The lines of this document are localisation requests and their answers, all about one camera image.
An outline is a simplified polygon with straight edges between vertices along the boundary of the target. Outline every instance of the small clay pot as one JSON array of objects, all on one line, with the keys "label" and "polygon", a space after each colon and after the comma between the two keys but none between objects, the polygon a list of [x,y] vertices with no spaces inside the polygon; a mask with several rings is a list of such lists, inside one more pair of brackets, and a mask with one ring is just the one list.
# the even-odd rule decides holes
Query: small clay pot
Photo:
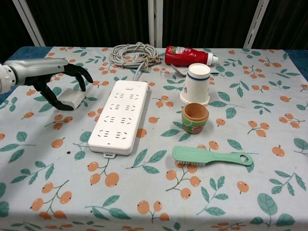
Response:
[{"label": "small clay pot", "polygon": [[183,129],[191,134],[202,131],[209,116],[208,110],[199,103],[190,103],[182,109]]}]

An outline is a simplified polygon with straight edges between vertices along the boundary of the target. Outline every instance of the green brush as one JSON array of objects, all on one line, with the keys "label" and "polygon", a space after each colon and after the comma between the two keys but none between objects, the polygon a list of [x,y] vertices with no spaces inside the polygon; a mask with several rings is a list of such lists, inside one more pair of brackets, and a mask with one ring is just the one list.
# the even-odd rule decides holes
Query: green brush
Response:
[{"label": "green brush", "polygon": [[[214,153],[203,148],[184,146],[175,146],[172,150],[172,155],[179,164],[201,166],[212,161],[231,162],[245,166],[249,166],[253,162],[252,157],[247,153]],[[247,159],[243,161],[241,156],[245,156]]]}]

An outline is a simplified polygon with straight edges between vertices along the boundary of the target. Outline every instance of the black curtain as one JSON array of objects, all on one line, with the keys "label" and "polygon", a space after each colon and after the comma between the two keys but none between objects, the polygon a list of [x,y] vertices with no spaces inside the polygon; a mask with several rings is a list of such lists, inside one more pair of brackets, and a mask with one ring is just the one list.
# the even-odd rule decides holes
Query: black curtain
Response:
[{"label": "black curtain", "polygon": [[242,48],[258,0],[164,0],[163,46]]},{"label": "black curtain", "polygon": [[12,0],[1,0],[0,28],[0,63],[20,47],[34,45]]},{"label": "black curtain", "polygon": [[27,0],[46,46],[149,43],[145,0]]},{"label": "black curtain", "polygon": [[308,1],[270,0],[253,48],[307,49]]}]

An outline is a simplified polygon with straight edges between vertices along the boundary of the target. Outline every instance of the white pole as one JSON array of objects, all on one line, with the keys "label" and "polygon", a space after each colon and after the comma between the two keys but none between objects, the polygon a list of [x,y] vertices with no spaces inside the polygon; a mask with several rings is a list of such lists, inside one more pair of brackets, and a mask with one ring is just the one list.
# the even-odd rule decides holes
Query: white pole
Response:
[{"label": "white pole", "polygon": [[269,4],[269,1],[270,0],[259,0],[258,6],[257,6],[256,11],[255,11],[255,15],[254,15],[254,18],[251,22],[251,25],[250,25],[250,28],[249,28],[249,31],[248,31],[248,34],[247,34],[243,48],[249,48],[250,49],[252,47],[252,45],[255,41],[257,32],[259,30],[259,26],[262,22],[265,10],[266,10],[266,8]]},{"label": "white pole", "polygon": [[155,46],[155,43],[154,43],[154,1],[153,0],[148,0],[148,18],[149,18],[150,45]]},{"label": "white pole", "polygon": [[163,47],[163,8],[164,8],[164,1],[163,0],[156,0],[155,1],[155,40],[157,48]]},{"label": "white pole", "polygon": [[44,47],[44,40],[39,32],[26,0],[13,0],[13,3],[25,24],[34,45]]}]

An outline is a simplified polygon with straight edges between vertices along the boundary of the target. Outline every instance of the gray cable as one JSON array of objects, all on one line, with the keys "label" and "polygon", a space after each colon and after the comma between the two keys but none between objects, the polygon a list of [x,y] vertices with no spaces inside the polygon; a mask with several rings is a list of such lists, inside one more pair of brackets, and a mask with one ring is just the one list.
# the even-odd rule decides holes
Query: gray cable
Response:
[{"label": "gray cable", "polygon": [[[124,56],[126,53],[142,52],[137,61],[128,62]],[[133,80],[137,80],[138,73],[141,69],[147,69],[149,66],[159,63],[155,47],[149,44],[137,42],[136,44],[118,45],[112,50],[109,60],[120,67],[137,69]]]}]

